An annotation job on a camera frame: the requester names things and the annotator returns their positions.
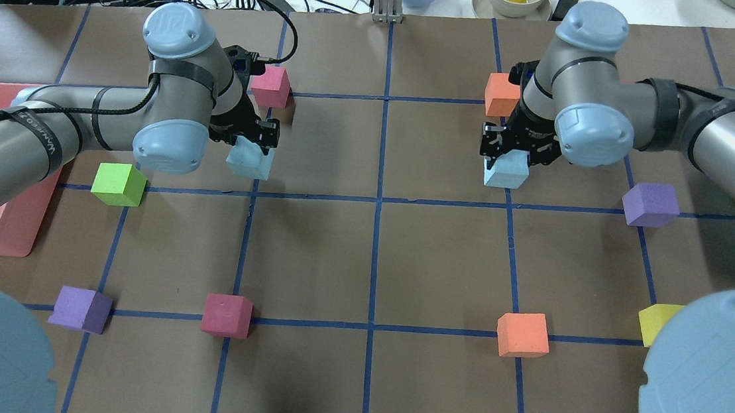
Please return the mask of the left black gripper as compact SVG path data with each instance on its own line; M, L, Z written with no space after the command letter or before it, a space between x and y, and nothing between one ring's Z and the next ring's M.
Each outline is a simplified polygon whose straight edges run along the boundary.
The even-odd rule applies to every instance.
M254 103L247 96L249 83L267 76L267 62L262 61L258 52L249 52L238 45L227 46L223 52L229 62L231 77L219 88L208 126L209 138L214 142L235 145L238 137L244 137L263 152L276 149L280 122L257 115Z

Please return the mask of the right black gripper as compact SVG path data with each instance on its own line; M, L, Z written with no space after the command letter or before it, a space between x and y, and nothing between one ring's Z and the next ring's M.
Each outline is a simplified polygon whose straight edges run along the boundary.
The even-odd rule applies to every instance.
M487 163L494 164L503 154L512 151L527 154L528 166L547 166L561 156L554 122L532 112L524 100L527 85L537 86L538 64L526 61L511 68L508 82L519 87L520 99L503 127L491 122L483 125L479 154Z

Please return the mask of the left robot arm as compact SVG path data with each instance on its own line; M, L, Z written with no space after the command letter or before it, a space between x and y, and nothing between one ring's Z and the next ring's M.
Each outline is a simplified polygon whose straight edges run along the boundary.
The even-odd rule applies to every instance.
M278 146L280 124L262 119L249 78L289 60L221 46L201 9L166 2L148 15L143 88L27 87L0 110L0 207L85 151L132 152L155 171L199 168L208 141L246 139L263 156ZM54 351L24 304L0 292L0 413L54 413Z

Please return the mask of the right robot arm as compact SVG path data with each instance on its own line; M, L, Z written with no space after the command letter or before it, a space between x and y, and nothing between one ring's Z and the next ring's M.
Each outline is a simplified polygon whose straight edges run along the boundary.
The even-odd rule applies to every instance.
M622 82L615 57L628 33L610 5L573 6L543 58L512 68L521 98L505 127L484 125L486 171L513 152L530 164L559 157L595 168L632 150L674 149L735 200L735 89ZM735 290L677 312L651 345L644 373L639 413L735 413Z

